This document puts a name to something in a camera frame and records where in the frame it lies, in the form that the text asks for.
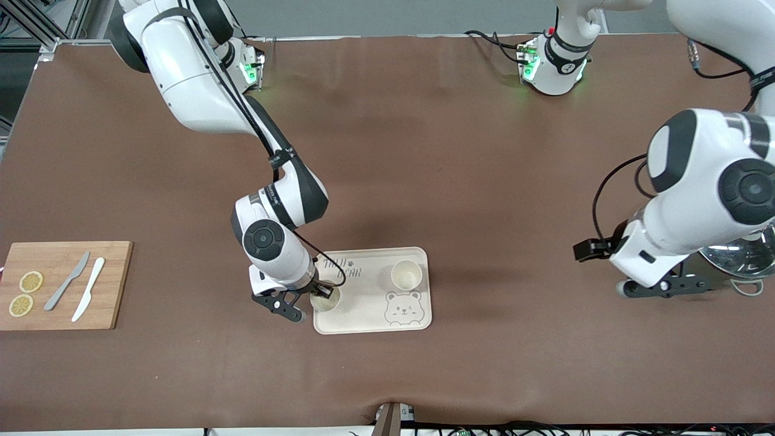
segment brown tablecloth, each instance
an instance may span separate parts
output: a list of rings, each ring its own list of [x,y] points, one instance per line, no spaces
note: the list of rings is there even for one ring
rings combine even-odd
[[[302,233],[423,247],[431,326],[322,336],[250,301],[229,214],[270,181],[263,148],[186,130],[110,47],[64,46],[0,163],[0,251],[134,252],[115,330],[0,333],[0,429],[362,424],[389,400],[456,423],[775,420],[775,294],[627,300],[613,266],[571,250],[610,169],[684,108],[741,108],[745,78],[696,77],[678,35],[601,37],[554,98],[481,40],[266,48],[258,98],[331,199]],[[605,231],[644,203],[615,177]]]

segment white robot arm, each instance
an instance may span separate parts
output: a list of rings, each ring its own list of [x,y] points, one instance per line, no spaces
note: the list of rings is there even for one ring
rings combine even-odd
[[[611,263],[650,288],[689,254],[762,230],[775,217],[775,119],[689,109],[649,145],[657,192],[630,220]]]
[[[328,193],[263,106],[242,96],[256,81],[250,75],[255,49],[232,38],[232,19],[222,0],[151,0],[113,26],[114,38],[123,37],[114,39],[114,46],[127,64],[151,73],[184,126],[247,133],[263,143],[275,181],[236,202],[232,229],[253,263],[253,300],[300,322],[304,314],[294,306],[299,296],[313,292],[327,298],[333,286],[317,280],[312,258],[293,230],[323,215]],[[284,176],[277,180],[279,168]],[[295,295],[290,303],[286,292]]]
[[[657,130],[647,154],[656,197],[612,238],[574,247],[579,261],[610,258],[631,279],[618,285],[628,297],[708,290],[703,278],[674,269],[703,247],[749,237],[775,219],[775,0],[667,5],[682,33],[751,75],[759,114],[688,109]]]
[[[587,55],[600,34],[592,20],[595,9],[634,11],[652,0],[556,0],[557,24],[519,47],[520,75],[539,92],[562,95],[570,91],[587,65]]]

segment gray knife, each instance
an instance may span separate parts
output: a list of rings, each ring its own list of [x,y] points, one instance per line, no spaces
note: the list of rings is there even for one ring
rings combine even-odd
[[[84,268],[86,268],[86,262],[89,261],[89,252],[84,253],[84,257],[81,258],[81,260],[78,262],[78,265],[75,265],[75,269],[73,272],[70,273],[70,275],[65,279],[64,283],[62,283],[62,286],[57,289],[57,291],[49,298],[48,301],[46,301],[46,305],[43,306],[43,310],[52,310],[57,303],[59,303],[59,299],[62,298],[62,294],[64,294],[64,290],[67,289],[67,287],[70,285],[70,282],[75,280],[81,273],[84,271]]]

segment silver bowl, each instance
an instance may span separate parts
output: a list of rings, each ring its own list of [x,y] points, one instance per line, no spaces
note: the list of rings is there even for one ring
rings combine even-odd
[[[717,269],[738,279],[758,280],[775,275],[773,224],[767,224],[760,234],[701,248],[700,254]]]

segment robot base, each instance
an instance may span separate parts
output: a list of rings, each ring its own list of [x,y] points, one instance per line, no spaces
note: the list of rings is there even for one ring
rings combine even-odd
[[[536,91],[546,95],[562,95],[570,91],[581,80],[588,60],[573,68],[571,74],[560,74],[557,68],[546,59],[546,35],[540,35],[517,46],[517,59],[527,62],[519,65],[519,80],[530,84]]]

